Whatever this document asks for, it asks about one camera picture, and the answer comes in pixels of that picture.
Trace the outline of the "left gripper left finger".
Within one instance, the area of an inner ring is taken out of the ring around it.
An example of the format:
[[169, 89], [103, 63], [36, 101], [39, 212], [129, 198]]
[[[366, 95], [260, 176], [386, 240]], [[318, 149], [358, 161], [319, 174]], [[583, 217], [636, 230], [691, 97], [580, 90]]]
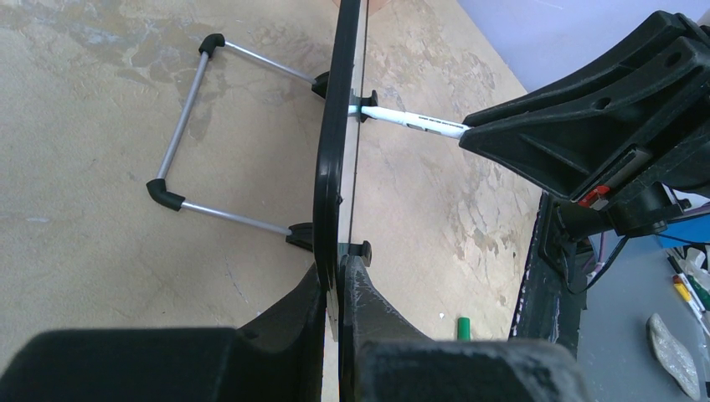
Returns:
[[243, 327], [67, 329], [32, 338], [4, 401], [318, 401], [326, 302], [315, 268]]

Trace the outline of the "white marker with green cap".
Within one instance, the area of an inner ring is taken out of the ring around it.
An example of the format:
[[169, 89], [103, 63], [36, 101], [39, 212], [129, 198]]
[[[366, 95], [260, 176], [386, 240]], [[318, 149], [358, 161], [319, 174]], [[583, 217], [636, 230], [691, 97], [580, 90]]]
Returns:
[[347, 113], [353, 117], [386, 121], [409, 129], [454, 139], [460, 139], [466, 131], [471, 129], [470, 126], [453, 121], [407, 111], [396, 111], [380, 106], [349, 106]]

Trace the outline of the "white whiteboard with black frame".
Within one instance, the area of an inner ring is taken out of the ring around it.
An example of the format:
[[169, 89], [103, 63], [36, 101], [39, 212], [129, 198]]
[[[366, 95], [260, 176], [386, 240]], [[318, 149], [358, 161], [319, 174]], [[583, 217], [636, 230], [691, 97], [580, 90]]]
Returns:
[[[343, 257], [368, 250], [367, 245], [351, 244], [352, 208], [357, 176], [361, 110], [375, 104], [377, 95], [363, 92], [368, 30], [367, 1], [342, 1], [329, 70], [317, 77], [304, 75], [274, 60], [229, 42], [221, 33], [206, 36], [198, 48], [200, 60], [185, 105], [172, 134], [156, 177], [147, 182], [151, 199], [179, 211], [188, 209], [222, 219], [265, 229], [286, 237], [289, 244], [313, 253], [321, 286], [327, 292], [327, 314], [332, 335], [341, 328], [341, 298], [337, 273]], [[250, 219], [243, 215], [196, 204], [167, 189], [166, 177], [202, 84], [208, 62], [218, 49], [230, 49], [289, 75], [306, 81], [324, 101], [324, 112], [316, 155], [316, 173], [311, 222], [289, 228]]]

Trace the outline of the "green marker cap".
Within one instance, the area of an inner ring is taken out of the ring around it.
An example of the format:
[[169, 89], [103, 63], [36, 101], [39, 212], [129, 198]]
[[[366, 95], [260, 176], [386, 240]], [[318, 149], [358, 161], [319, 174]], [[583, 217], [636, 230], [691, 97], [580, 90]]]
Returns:
[[457, 318], [456, 339], [465, 342], [469, 342], [471, 340], [471, 320], [469, 317]]

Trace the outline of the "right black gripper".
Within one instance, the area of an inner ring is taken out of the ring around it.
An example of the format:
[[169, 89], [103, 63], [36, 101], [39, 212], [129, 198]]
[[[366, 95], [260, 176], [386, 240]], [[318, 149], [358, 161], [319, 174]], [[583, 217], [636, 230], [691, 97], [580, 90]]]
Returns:
[[709, 196], [709, 28], [656, 11], [585, 67], [464, 123], [461, 148], [559, 198], [609, 189], [601, 211], [554, 204], [569, 238], [659, 233], [682, 213], [666, 188]]

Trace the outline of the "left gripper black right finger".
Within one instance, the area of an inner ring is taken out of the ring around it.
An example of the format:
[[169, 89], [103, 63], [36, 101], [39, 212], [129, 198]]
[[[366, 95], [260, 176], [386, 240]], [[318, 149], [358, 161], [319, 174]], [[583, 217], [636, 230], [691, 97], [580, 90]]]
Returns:
[[363, 258], [338, 274], [342, 401], [588, 401], [565, 348], [534, 339], [435, 341], [376, 289]]

